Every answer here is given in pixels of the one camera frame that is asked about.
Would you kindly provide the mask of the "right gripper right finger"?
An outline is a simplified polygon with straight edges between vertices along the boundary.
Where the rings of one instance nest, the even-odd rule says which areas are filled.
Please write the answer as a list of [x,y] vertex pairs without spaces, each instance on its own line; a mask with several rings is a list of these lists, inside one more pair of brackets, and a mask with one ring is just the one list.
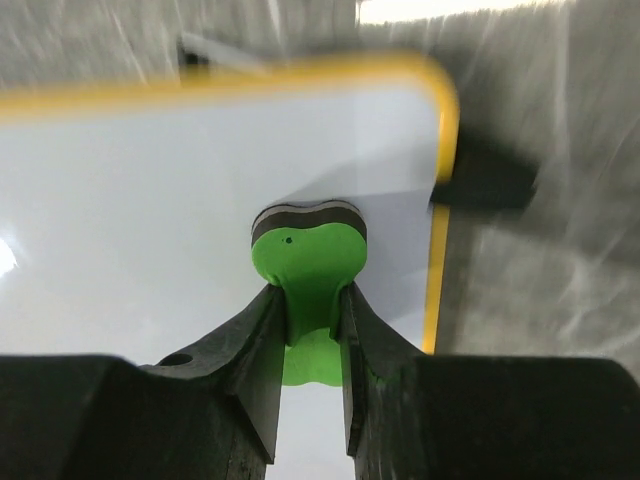
[[342,290],[347,452],[359,479],[635,479],[639,387],[618,363],[428,355]]

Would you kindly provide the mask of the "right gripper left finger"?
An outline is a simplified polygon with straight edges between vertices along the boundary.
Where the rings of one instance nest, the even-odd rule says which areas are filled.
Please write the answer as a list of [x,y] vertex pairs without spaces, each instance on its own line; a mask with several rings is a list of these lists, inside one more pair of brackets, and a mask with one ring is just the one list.
[[5,479],[261,479],[275,459],[283,292],[156,365],[106,355],[1,360]]

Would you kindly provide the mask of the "green whiteboard eraser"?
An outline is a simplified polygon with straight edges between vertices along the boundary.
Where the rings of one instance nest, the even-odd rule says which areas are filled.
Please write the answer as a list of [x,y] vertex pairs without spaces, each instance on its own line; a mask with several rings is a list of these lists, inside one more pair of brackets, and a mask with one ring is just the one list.
[[255,218],[253,266],[285,297],[285,386],[342,385],[340,294],[363,270],[367,255],[365,220],[344,200],[276,204]]

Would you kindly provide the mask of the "yellow framed whiteboard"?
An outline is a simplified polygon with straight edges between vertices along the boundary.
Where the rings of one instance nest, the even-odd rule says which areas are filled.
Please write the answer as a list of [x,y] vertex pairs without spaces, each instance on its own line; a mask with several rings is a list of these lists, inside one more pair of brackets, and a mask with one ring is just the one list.
[[146,363],[261,287],[249,227],[280,200],[406,200],[399,318],[423,338],[427,214],[452,170],[459,106],[434,61],[313,59],[265,74],[1,97],[1,475],[53,479],[79,436],[55,355]]

